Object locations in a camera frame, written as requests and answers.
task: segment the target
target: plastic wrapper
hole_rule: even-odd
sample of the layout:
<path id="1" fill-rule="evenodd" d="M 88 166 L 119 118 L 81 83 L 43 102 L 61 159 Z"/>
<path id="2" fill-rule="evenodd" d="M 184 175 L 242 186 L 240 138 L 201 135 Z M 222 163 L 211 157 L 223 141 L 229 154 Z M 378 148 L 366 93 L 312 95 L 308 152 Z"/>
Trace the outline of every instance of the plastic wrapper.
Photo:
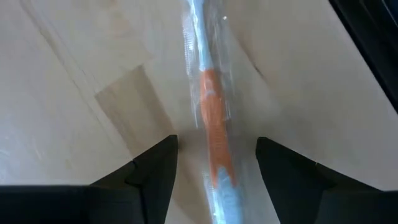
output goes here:
<path id="1" fill-rule="evenodd" d="M 211 216 L 215 224 L 243 223 L 241 191 L 228 139 L 233 131 L 234 90 L 227 17 L 221 0 L 181 1 L 192 111 L 197 128 L 207 136 L 209 169 L 202 173 Z"/>

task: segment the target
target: orange toothbrush handle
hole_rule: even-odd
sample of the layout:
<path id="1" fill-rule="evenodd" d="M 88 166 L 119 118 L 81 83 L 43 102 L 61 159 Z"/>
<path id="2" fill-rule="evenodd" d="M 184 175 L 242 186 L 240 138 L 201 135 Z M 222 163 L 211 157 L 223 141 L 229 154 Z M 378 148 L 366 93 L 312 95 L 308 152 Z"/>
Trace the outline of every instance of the orange toothbrush handle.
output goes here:
<path id="1" fill-rule="evenodd" d="M 207 133 L 213 187 L 217 187 L 217 170 L 219 167 L 225 167 L 233 185 L 236 185 L 231 154 L 228 151 L 222 89 L 213 69 L 205 70 L 202 73 L 200 99 L 201 115 Z"/>

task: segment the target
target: black object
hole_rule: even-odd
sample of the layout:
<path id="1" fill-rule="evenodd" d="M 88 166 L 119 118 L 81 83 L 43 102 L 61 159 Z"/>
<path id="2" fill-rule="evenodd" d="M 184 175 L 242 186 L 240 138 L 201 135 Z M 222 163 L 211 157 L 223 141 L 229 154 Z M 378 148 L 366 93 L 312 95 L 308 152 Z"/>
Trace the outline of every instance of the black object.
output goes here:
<path id="1" fill-rule="evenodd" d="M 0 223 L 164 223 L 177 149 L 169 136 L 89 186 L 0 187 Z"/>
<path id="2" fill-rule="evenodd" d="M 330 0 L 396 111 L 398 111 L 398 3 Z"/>
<path id="3" fill-rule="evenodd" d="M 383 192 L 267 138 L 257 140 L 261 175 L 281 224 L 398 223 L 398 192 Z"/>

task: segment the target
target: toothbrush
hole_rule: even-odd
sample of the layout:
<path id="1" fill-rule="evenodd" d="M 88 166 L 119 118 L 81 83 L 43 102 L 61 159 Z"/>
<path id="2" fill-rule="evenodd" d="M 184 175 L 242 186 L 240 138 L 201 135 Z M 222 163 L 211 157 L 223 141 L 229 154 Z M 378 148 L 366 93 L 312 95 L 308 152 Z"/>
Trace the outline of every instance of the toothbrush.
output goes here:
<path id="1" fill-rule="evenodd" d="M 241 204 L 228 149 L 222 87 L 214 70 L 206 36 L 204 0 L 187 1 L 191 7 L 199 51 L 200 106 L 208 141 L 213 217 L 216 224 L 240 224 L 243 222 Z"/>

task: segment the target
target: wooden surface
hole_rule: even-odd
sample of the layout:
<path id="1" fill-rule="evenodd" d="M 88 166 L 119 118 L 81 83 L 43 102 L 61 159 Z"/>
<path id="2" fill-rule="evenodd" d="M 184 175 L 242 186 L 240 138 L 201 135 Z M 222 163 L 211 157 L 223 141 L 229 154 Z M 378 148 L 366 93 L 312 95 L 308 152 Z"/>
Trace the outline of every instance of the wooden surface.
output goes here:
<path id="1" fill-rule="evenodd" d="M 247 222 L 279 222 L 258 136 L 398 188 L 397 114 L 328 2 L 229 0 L 226 12 L 243 46 L 226 40 Z M 90 184 L 178 134 L 167 223 L 210 223 L 182 43 L 179 0 L 0 1 L 0 183 Z"/>

